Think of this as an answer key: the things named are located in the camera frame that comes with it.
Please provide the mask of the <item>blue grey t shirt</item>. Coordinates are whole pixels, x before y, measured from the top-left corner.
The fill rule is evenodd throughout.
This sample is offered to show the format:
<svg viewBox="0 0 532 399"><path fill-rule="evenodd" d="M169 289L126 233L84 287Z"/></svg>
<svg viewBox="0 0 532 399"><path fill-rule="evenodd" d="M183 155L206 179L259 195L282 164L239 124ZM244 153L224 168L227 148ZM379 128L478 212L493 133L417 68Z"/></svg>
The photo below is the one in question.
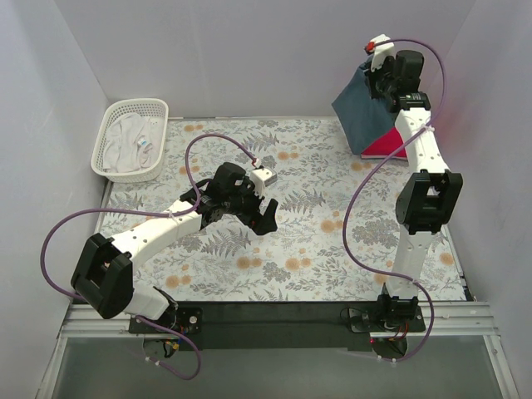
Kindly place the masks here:
<svg viewBox="0 0 532 399"><path fill-rule="evenodd" d="M387 134L395 123L382 99L372 99L365 72L370 62L357 67L350 82L332 102L332 108L354 155L361 155Z"/></svg>

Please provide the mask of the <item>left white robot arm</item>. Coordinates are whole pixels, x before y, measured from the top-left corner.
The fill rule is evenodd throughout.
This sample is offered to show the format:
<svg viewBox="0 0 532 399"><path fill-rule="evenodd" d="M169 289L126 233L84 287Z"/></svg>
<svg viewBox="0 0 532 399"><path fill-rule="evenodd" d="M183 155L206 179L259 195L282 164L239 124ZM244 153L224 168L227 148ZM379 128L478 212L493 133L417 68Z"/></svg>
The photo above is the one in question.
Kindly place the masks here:
<svg viewBox="0 0 532 399"><path fill-rule="evenodd" d="M276 179L263 166L246 172L236 164L223 163L213 178L181 195L165 216L110 238L92 235L77 262L72 287L104 319L128 313L147 318L158 332L170 331L177 321L177 302L160 288L135 283L136 271L163 249L226 214L236 216L258 236L276 231L277 200L260 209L266 189Z"/></svg>

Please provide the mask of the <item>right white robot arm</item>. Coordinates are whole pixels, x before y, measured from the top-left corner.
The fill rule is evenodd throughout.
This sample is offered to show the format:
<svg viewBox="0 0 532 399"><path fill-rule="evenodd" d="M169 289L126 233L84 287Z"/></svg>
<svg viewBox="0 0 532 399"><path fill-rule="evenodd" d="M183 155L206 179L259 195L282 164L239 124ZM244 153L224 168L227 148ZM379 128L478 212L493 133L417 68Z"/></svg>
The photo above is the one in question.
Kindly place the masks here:
<svg viewBox="0 0 532 399"><path fill-rule="evenodd" d="M375 48L371 54L368 88L372 98L383 100L395 117L411 170L396 201L400 238L392 276L377 301L359 317L366 328L391 331L422 321L415 281L421 276L434 235L451 218L463 178L449 170L431 128L431 104L419 90L424 56L412 50L395 52L392 44Z"/></svg>

